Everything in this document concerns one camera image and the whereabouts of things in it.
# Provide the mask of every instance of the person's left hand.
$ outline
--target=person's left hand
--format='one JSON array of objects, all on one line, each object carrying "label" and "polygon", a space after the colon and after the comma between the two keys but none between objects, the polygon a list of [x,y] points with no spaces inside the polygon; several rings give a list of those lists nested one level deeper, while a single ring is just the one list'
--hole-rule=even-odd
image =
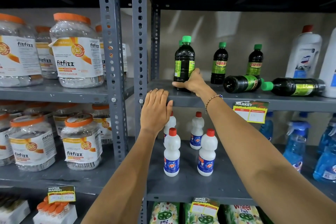
[{"label": "person's left hand", "polygon": [[147,93],[141,110],[141,130],[149,131],[156,137],[163,129],[173,110],[173,100],[170,100],[166,106],[167,98],[167,90],[155,89]]}]

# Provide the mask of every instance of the shelf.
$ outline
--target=shelf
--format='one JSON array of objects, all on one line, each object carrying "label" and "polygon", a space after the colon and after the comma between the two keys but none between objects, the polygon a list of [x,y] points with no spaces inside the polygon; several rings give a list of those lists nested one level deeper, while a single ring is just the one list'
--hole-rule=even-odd
[{"label": "shelf", "polygon": [[[308,146],[302,174],[321,192],[336,201],[334,184],[317,182],[312,177],[316,165],[316,147]],[[208,197],[226,205],[257,205],[246,191],[223,146],[219,143],[213,174],[205,177],[198,173],[198,150],[191,149],[189,141],[182,140],[180,171],[175,177],[163,172],[163,140],[156,140],[150,159],[147,179],[148,201],[192,202],[194,197]]]},{"label": "shelf", "polygon": [[[171,80],[153,80],[147,84],[147,91],[155,88],[169,91],[168,101],[173,100],[174,106],[179,107],[204,107],[202,100],[194,93],[181,92],[171,85]],[[306,111],[306,112],[336,112],[336,99],[324,97],[280,97],[261,89],[253,93],[230,94],[222,85],[211,85],[217,94],[223,95],[225,103],[230,107],[237,101],[266,101],[268,109],[273,111]]]},{"label": "shelf", "polygon": [[[133,78],[125,80],[125,100],[134,93]],[[62,87],[58,80],[45,79],[42,85],[30,87],[0,87],[0,99],[73,102],[73,103],[110,103],[107,84],[90,89],[70,89]]]},{"label": "shelf", "polygon": [[113,146],[104,145],[101,157],[103,161],[96,169],[74,171],[67,167],[63,145],[59,143],[52,166],[39,172],[20,171],[15,164],[0,167],[0,185],[31,189],[73,185],[76,192],[99,194],[115,171]]}]

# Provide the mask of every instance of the white bottle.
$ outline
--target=white bottle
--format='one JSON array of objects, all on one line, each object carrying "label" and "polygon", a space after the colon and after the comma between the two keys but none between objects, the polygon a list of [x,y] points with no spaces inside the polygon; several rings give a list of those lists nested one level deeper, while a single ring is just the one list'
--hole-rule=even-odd
[{"label": "white bottle", "polygon": [[165,138],[169,134],[169,129],[174,128],[176,126],[176,118],[173,116],[173,112],[171,112],[169,121],[165,125],[165,128],[163,129],[163,138]]},{"label": "white bottle", "polygon": [[319,79],[325,82],[322,96],[336,98],[336,28],[330,36]]},{"label": "white bottle", "polygon": [[322,37],[313,33],[313,25],[305,25],[293,41],[286,77],[313,78],[321,45]]},{"label": "white bottle", "polygon": [[209,176],[213,172],[218,140],[215,137],[215,130],[209,128],[207,133],[202,136],[201,149],[199,150],[197,170],[203,176]]},{"label": "white bottle", "polygon": [[201,112],[196,112],[196,116],[191,121],[190,147],[195,150],[201,148],[201,138],[203,136],[204,119]]},{"label": "white bottle", "polygon": [[173,177],[177,175],[180,171],[180,151],[181,139],[176,134],[176,128],[170,128],[169,134],[165,138],[164,142],[165,151],[164,151],[164,166],[163,171],[165,174]]}]

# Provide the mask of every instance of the green cap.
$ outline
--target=green cap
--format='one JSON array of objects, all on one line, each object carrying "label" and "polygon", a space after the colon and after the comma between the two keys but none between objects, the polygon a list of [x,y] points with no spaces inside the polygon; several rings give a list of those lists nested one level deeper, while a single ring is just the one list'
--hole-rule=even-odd
[{"label": "green cap", "polygon": [[219,48],[225,48],[226,47],[226,42],[220,42],[219,43],[219,46],[218,46]]},{"label": "green cap", "polygon": [[264,91],[273,89],[273,82],[263,82],[261,85],[261,89]]},{"label": "green cap", "polygon": [[255,50],[261,50],[262,46],[263,46],[262,44],[255,44],[254,49]]},{"label": "green cap", "polygon": [[182,37],[182,42],[184,43],[184,42],[189,42],[189,43],[191,43],[191,36],[189,36],[189,35],[184,35],[183,37]]}]

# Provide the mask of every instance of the black bottle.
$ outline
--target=black bottle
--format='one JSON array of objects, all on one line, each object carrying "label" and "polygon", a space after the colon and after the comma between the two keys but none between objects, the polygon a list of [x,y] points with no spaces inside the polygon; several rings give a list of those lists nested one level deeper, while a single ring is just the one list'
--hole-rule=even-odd
[{"label": "black bottle", "polygon": [[261,89],[278,96],[319,96],[325,87],[320,79],[275,78],[273,82],[263,82]]},{"label": "black bottle", "polygon": [[254,75],[228,76],[224,80],[224,89],[229,93],[253,91],[260,87],[261,79]]},{"label": "black bottle", "polygon": [[225,50],[226,42],[219,43],[219,49],[213,55],[213,63],[211,70],[212,84],[223,85],[225,78],[226,62],[229,58],[228,52]]},{"label": "black bottle", "polygon": [[263,53],[261,52],[262,44],[255,44],[254,51],[249,56],[249,63],[247,65],[246,74],[247,75],[254,75],[258,78],[258,85],[252,91],[257,90],[261,86],[260,80],[260,70],[263,64]]},{"label": "black bottle", "polygon": [[195,69],[195,52],[190,46],[191,36],[182,37],[182,46],[175,52],[175,72],[174,82],[185,82],[189,79],[190,74]]}]

